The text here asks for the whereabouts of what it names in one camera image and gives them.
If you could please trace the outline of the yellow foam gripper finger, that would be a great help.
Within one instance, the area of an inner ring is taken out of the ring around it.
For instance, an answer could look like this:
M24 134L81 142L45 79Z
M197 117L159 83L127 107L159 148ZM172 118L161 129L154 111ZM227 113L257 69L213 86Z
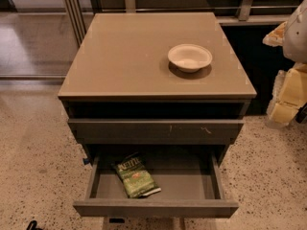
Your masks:
M271 121L287 125L297 114L298 110L285 104L270 102L268 106L268 117Z

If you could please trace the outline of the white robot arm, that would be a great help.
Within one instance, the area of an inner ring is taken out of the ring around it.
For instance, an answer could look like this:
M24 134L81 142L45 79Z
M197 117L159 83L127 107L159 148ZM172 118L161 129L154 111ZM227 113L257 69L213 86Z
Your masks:
M279 70L267 108L267 125L282 128L291 121L307 123L307 0L297 7L289 19L263 38L263 43L281 46L283 56L295 64Z

